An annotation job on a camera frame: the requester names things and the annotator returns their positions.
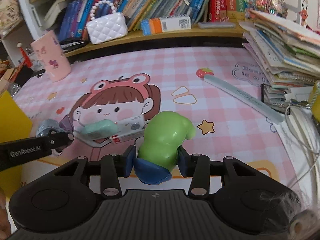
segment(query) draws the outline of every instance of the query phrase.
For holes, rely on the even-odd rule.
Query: human hand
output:
[[[11,225],[8,221],[8,214],[5,208],[6,198],[0,188],[0,240],[4,240],[11,235]]]

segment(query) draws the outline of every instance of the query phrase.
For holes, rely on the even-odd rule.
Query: pink cup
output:
[[[54,31],[47,32],[31,43],[31,47],[52,82],[65,78],[71,72],[69,61],[62,51]]]

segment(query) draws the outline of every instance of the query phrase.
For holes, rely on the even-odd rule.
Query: red heart print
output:
[[[61,107],[60,109],[57,110],[56,113],[57,113],[57,114],[62,114],[62,112],[64,111],[64,108],[65,108],[64,106]]]

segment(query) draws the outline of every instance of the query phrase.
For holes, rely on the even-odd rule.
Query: brown cartoon hair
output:
[[[115,82],[125,82],[128,81],[129,78],[121,79],[121,80],[112,80],[109,83]],[[156,114],[160,111],[160,90],[155,85],[145,84],[143,85],[148,91],[148,95],[153,99],[153,108],[144,114],[145,120],[151,120]],[[72,117],[73,112],[79,107],[82,106],[84,109],[88,109],[91,106],[97,105],[102,106],[106,104],[115,104],[115,103],[125,103],[125,102],[133,102],[137,100],[140,103],[143,103],[144,98],[141,93],[129,86],[116,86],[110,87],[108,89],[102,90],[95,94],[92,98],[90,98],[85,104],[87,98],[91,96],[91,93],[84,94],[72,107],[69,115]]]

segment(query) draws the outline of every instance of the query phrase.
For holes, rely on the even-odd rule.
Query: qr code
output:
[[[179,27],[182,29],[188,29],[189,28],[189,19],[180,19],[179,20]]]
[[[167,31],[167,23],[166,22],[162,22],[162,28],[164,31]]]

